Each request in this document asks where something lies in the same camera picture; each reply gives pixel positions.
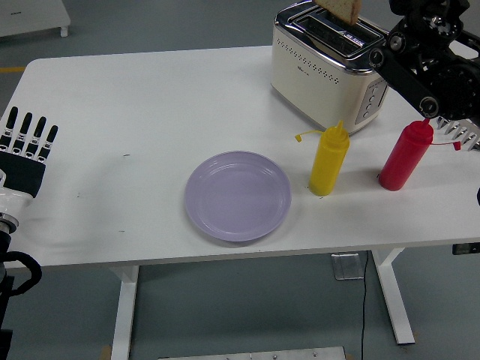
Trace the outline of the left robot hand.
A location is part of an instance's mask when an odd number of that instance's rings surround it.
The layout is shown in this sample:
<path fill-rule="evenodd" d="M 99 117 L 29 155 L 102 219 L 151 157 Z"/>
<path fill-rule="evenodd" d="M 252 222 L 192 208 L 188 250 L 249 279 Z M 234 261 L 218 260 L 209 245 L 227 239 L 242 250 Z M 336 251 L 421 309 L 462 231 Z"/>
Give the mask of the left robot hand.
<path fill-rule="evenodd" d="M 45 162 L 59 130 L 53 125 L 44 134 L 47 119 L 42 116 L 30 132 L 33 119 L 30 112 L 16 129 L 18 113 L 17 107 L 10 109 L 1 132 L 1 219 L 11 223 L 20 219 L 20 213 L 38 195 Z"/>

